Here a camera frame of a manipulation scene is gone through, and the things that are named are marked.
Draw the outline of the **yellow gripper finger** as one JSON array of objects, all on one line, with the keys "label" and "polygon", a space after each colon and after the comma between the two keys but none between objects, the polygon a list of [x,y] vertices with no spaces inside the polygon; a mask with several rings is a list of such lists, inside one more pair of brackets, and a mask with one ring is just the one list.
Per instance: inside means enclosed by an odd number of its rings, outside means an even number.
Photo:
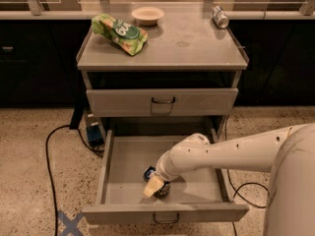
[{"label": "yellow gripper finger", "polygon": [[146,198],[150,198],[155,192],[157,192],[158,190],[160,190],[164,185],[164,182],[161,178],[159,178],[156,175],[153,175],[150,180],[148,181],[143,195]]}]

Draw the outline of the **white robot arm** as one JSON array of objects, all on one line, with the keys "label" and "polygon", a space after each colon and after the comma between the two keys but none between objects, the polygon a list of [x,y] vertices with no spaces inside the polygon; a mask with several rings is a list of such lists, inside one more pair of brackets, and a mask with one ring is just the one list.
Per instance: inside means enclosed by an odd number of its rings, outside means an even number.
[{"label": "white robot arm", "polygon": [[180,174],[206,167],[268,172],[264,236],[315,236],[315,124],[212,144],[195,133],[145,173],[149,198]]}]

